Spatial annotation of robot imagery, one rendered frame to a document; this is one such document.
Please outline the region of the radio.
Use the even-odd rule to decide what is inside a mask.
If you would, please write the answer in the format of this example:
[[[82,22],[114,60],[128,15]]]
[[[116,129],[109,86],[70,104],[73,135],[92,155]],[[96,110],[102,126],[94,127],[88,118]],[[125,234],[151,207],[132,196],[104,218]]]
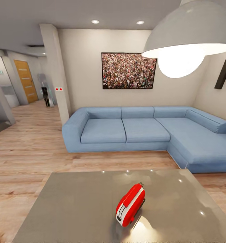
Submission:
[[[134,217],[145,202],[144,197],[143,185],[138,183],[121,199],[116,209],[116,219],[123,227],[134,221]]]

